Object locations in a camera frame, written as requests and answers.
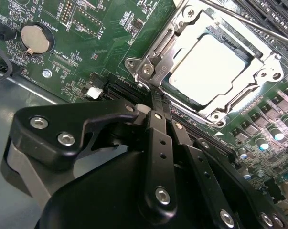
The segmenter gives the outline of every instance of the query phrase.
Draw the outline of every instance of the metal load plate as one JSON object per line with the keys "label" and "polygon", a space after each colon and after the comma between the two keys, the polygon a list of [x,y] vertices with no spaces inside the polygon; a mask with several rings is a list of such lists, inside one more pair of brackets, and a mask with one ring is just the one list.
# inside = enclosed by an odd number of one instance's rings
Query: metal load plate
{"label": "metal load plate", "polygon": [[184,0],[144,57],[129,57],[125,66],[136,82],[159,87],[191,117],[223,127],[265,82],[283,79],[280,58],[240,21]]}

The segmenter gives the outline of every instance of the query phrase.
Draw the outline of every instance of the silver screw head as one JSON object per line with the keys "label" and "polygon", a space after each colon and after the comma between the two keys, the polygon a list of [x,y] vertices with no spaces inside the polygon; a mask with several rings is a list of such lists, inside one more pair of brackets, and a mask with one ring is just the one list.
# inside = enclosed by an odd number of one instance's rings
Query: silver screw head
{"label": "silver screw head", "polygon": [[162,119],[162,116],[159,115],[158,113],[155,113],[154,116],[155,116],[157,119]]}
{"label": "silver screw head", "polygon": [[133,107],[131,107],[131,106],[126,106],[126,109],[127,109],[128,111],[134,112],[134,109],[133,109]]}
{"label": "silver screw head", "polygon": [[185,22],[191,22],[196,17],[195,15],[195,9],[193,6],[186,6],[183,10],[183,18],[185,19]]}
{"label": "silver screw head", "polygon": [[30,120],[30,125],[36,129],[45,129],[48,127],[48,121],[45,118],[34,117]]}
{"label": "silver screw head", "polygon": [[201,144],[207,149],[210,147],[209,144],[207,144],[207,142],[201,142]]}
{"label": "silver screw head", "polygon": [[271,219],[269,218],[268,215],[266,215],[264,212],[260,215],[262,220],[264,221],[264,223],[266,223],[268,226],[272,227],[273,223],[271,221]]}
{"label": "silver screw head", "polygon": [[168,192],[161,187],[155,190],[155,197],[163,205],[168,205],[171,201],[171,197],[169,196]]}
{"label": "silver screw head", "polygon": [[75,139],[69,133],[61,133],[58,135],[58,142],[64,146],[72,146],[75,143]]}
{"label": "silver screw head", "polygon": [[180,130],[183,129],[183,126],[182,126],[180,123],[176,123],[175,125],[176,125],[176,127],[177,127],[178,129],[180,129]]}
{"label": "silver screw head", "polygon": [[145,64],[142,68],[142,73],[145,75],[152,75],[154,71],[154,67],[151,64]]}
{"label": "silver screw head", "polygon": [[232,216],[227,213],[226,210],[221,210],[220,211],[220,217],[222,219],[222,221],[229,227],[229,228],[233,228],[234,227],[234,220],[232,218]]}
{"label": "silver screw head", "polygon": [[134,62],[133,62],[133,61],[128,61],[128,62],[127,62],[127,66],[128,66],[129,68],[134,68]]}
{"label": "silver screw head", "polygon": [[49,69],[45,68],[42,71],[42,76],[44,76],[45,78],[50,78],[53,76],[53,73]]}
{"label": "silver screw head", "polygon": [[273,218],[279,226],[284,227],[283,222],[276,215],[273,215]]}

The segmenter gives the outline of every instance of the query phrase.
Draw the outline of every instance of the black cable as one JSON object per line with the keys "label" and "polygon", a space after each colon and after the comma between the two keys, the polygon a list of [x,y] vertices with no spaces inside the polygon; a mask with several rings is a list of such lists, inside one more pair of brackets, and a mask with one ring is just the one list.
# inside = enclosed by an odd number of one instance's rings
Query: black cable
{"label": "black cable", "polygon": [[9,60],[9,57],[4,53],[4,51],[1,48],[0,48],[0,57],[5,61],[8,67],[7,72],[2,77],[0,77],[0,82],[2,82],[3,80],[7,79],[12,74],[13,66]]}
{"label": "black cable", "polygon": [[267,28],[255,23],[255,22],[253,22],[253,21],[251,21],[251,20],[249,20],[249,19],[247,19],[247,18],[245,18],[245,17],[243,17],[243,16],[241,16],[241,15],[239,15],[239,14],[237,14],[237,13],[231,11],[231,10],[228,10],[227,8],[225,8],[225,7],[221,6],[221,5],[218,5],[218,4],[216,4],[216,3],[214,3],[214,2],[212,2],[210,0],[199,0],[199,1],[205,3],[205,4],[209,5],[209,6],[214,7],[215,9],[221,11],[222,13],[228,14],[228,15],[230,15],[233,18],[236,18],[236,19],[238,19],[238,20],[240,20],[240,21],[242,21],[242,22],[244,22],[246,24],[249,24],[249,25],[261,30],[262,32],[264,32],[264,33],[276,38],[277,40],[279,40],[279,41],[281,41],[283,43],[288,44],[288,38],[286,38],[286,37],[284,37],[284,36],[282,36],[282,35],[280,35],[280,34],[278,34],[276,32],[273,32],[272,30],[269,30],[269,29],[267,29]]}

